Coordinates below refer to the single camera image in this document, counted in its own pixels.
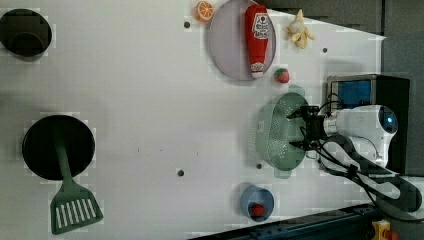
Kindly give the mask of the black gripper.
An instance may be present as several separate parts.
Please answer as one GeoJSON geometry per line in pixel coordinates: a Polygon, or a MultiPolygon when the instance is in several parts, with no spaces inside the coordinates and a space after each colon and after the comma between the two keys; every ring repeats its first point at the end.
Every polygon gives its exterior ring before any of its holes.
{"type": "MultiPolygon", "coordinates": [[[[293,113],[287,116],[288,119],[302,118],[305,120],[307,137],[310,140],[321,140],[327,137],[324,130],[324,115],[318,115],[320,109],[318,106],[301,106],[293,113]]],[[[312,151],[315,146],[306,141],[291,141],[290,145],[299,148],[303,151],[312,151]]]]}

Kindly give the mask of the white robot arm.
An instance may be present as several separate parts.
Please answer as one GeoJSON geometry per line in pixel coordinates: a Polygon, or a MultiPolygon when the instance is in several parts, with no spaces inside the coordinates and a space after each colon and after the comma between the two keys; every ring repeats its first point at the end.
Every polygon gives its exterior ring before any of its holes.
{"type": "Polygon", "coordinates": [[[423,208],[423,191],[387,168],[391,140],[398,131],[395,113],[382,105],[336,110],[322,115],[318,106],[305,105],[287,116],[299,119],[300,141],[290,144],[320,155],[324,171],[349,179],[371,199],[404,213],[423,208]]]}

